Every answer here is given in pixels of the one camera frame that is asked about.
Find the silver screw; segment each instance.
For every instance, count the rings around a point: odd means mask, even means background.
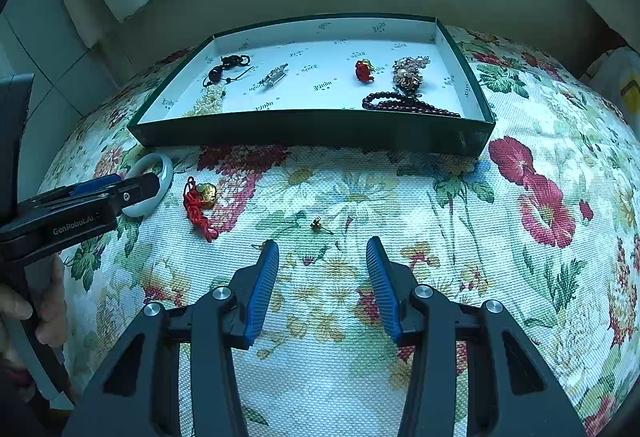
[[[428,285],[418,285],[414,292],[418,298],[431,298],[433,296],[433,289]]]
[[[484,306],[489,312],[492,312],[494,314],[500,313],[504,309],[504,307],[500,302],[498,302],[498,300],[488,300],[487,303],[484,304]]]
[[[145,316],[155,316],[160,312],[160,304],[159,303],[149,303],[143,309]]]
[[[213,298],[216,300],[226,300],[229,296],[231,296],[229,287],[216,287],[213,289]]]

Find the floral fabric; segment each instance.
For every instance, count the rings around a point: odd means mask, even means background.
[[[249,351],[234,352],[249,433],[395,436],[414,350],[397,348],[380,324],[364,260],[378,235],[392,260],[451,300],[503,302],[596,435],[640,373],[640,144],[615,106],[541,51],[449,31],[497,119],[479,159],[303,146],[162,150],[175,174],[159,208],[144,220],[121,216],[117,231],[63,251],[75,387],[145,303],[194,303],[255,263],[252,244],[273,239],[280,270],[264,330]],[[127,122],[187,52],[85,117],[41,191],[126,173],[146,153]],[[185,215],[189,176],[218,189],[206,211],[220,234],[212,243]],[[310,229],[316,216],[327,229]],[[455,435],[464,435],[463,343],[456,374]]]

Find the black cord necklace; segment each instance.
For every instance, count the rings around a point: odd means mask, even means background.
[[[246,67],[249,63],[251,63],[251,58],[249,56],[238,56],[237,54],[232,54],[231,56],[226,56],[220,58],[222,65],[216,65],[213,67],[204,81],[202,81],[202,86],[209,86],[210,84],[220,83],[222,80],[222,71],[229,70],[234,67]],[[242,76],[244,76],[251,67],[245,70],[242,74],[240,74],[237,78],[225,78],[226,83],[231,83],[231,81],[239,80]]]
[[[396,92],[374,92],[369,94],[362,100],[362,107],[366,110],[385,110],[387,112],[412,112],[412,113],[424,113],[430,115],[445,115],[447,117],[460,117],[459,113],[449,112],[443,108],[436,108],[432,104],[421,101],[418,97],[422,97],[420,94],[417,96],[403,96]],[[386,101],[380,101],[377,104],[373,104],[374,99],[388,99]]]

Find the yellow object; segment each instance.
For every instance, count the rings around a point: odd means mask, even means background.
[[[202,201],[205,204],[213,204],[216,200],[216,187],[210,182],[206,182],[206,184],[198,184],[196,185],[196,191],[202,197]]]
[[[633,75],[622,87],[620,96],[629,112],[640,112],[640,84],[636,75]]]

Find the tiled wall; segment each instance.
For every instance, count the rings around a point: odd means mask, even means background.
[[[18,199],[35,195],[75,125],[115,90],[86,48],[62,0],[9,0],[0,14],[0,76],[33,72],[22,138]]]

